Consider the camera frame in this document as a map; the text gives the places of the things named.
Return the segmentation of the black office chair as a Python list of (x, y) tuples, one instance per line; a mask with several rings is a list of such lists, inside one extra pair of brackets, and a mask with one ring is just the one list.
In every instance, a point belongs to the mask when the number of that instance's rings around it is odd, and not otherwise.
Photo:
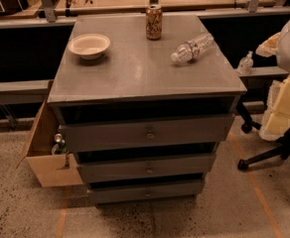
[[(241, 125), (241, 130), (245, 134), (249, 133), (252, 128), (259, 130), (261, 125), (251, 118), (249, 112), (247, 111), (246, 107), (242, 103), (242, 101), (238, 101), (236, 105), (236, 111), (243, 119), (244, 123)], [(288, 159), (290, 156), (290, 129), (286, 132), (286, 134), (276, 141), (280, 144), (280, 146), (264, 152), (260, 155), (254, 156), (250, 159), (243, 160), (240, 159), (237, 164), (237, 169), (240, 171), (246, 171), (249, 165), (258, 163), (276, 156), (280, 156), (282, 160)]]

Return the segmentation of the clear sanitizer pump bottle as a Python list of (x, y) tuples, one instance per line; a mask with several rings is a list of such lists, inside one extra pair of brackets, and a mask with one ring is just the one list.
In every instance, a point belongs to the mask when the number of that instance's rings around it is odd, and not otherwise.
[(250, 74), (252, 66), (253, 66), (252, 55), (253, 55), (253, 51), (249, 51), (248, 54), (240, 60), (237, 67), (237, 71), (240, 74)]

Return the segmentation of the middle grey drawer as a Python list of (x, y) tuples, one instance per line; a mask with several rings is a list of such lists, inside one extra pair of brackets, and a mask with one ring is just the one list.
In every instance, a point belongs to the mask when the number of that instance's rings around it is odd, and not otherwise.
[(207, 173), (215, 159), (215, 153), (130, 159), (80, 165), (78, 172), (84, 183), (158, 178)]

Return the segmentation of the patterned drink can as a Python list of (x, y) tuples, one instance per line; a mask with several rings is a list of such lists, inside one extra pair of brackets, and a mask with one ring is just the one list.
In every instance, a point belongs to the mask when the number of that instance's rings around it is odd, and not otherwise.
[(152, 4), (146, 8), (146, 37), (149, 40), (159, 40), (162, 35), (162, 8)]

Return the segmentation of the open cardboard box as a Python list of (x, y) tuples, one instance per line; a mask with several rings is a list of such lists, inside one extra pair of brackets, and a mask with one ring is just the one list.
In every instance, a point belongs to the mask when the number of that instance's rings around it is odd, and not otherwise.
[(44, 99), (27, 136), (18, 165), (28, 162), (42, 187), (82, 184), (72, 153), (53, 154), (59, 122)]

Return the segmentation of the top grey drawer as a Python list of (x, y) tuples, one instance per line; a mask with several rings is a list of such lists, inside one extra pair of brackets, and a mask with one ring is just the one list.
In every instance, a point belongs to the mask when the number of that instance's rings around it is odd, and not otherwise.
[(61, 125), (71, 152), (219, 142), (226, 138), (232, 114), (187, 117), (184, 119), (136, 120), (103, 124)]

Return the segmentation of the grey metal desk post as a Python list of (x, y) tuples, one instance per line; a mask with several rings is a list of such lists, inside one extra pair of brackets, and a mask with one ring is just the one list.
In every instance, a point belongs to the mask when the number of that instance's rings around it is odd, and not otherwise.
[(57, 21), (57, 16), (55, 13), (54, 5), (52, 0), (41, 0), (46, 20), (49, 23), (55, 23)]

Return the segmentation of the grey drawer cabinet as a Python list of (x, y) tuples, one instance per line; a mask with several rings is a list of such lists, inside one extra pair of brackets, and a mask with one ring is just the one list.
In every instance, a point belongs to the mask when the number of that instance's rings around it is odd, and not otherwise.
[[(218, 47), (196, 61), (174, 63), (171, 54), (205, 31), (193, 15), (163, 19), (163, 35), (150, 41), (139, 15), (80, 18), (72, 36), (102, 34), (111, 45), (104, 57), (83, 60), (65, 52), (48, 103), (61, 125), (166, 120), (232, 114), (246, 88)], [(216, 153), (219, 142), (73, 153), (78, 166), (99, 162)], [(205, 181), (207, 173), (84, 183), (89, 189)]]

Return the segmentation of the bottom grey drawer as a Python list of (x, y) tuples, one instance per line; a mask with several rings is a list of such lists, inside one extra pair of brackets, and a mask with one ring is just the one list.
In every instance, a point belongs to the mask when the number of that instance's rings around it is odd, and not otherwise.
[(201, 179), (190, 179), (175, 182), (119, 186), (105, 189), (89, 189), (87, 195), (93, 204), (104, 204), (197, 195), (202, 191), (203, 186), (204, 182)]

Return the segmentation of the white paper bowl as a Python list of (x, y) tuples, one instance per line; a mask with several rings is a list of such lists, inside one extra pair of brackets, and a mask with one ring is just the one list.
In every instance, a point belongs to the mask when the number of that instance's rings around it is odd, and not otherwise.
[(100, 58), (109, 48), (111, 41), (101, 34), (84, 34), (73, 38), (69, 44), (69, 51), (84, 60)]

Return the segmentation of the grey drawer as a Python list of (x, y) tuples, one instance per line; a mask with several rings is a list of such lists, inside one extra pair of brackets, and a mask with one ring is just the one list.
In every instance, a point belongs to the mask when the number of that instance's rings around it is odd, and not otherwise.
[(78, 172), (84, 183), (158, 178), (207, 173), (215, 159), (215, 153), (130, 159), (80, 165)]
[(136, 120), (103, 124), (61, 125), (71, 152), (219, 142), (226, 138), (232, 114), (187, 117), (184, 119)]
[(197, 195), (202, 191), (203, 186), (204, 182), (201, 179), (190, 179), (175, 182), (119, 186), (105, 189), (89, 189), (87, 195), (93, 204), (104, 204)]

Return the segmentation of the clear plastic water bottle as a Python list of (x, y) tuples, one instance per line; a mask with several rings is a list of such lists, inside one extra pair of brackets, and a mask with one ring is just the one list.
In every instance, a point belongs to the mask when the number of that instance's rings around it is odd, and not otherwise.
[(203, 33), (191, 40), (185, 41), (171, 54), (173, 62), (189, 62), (205, 54), (214, 45), (214, 36)]

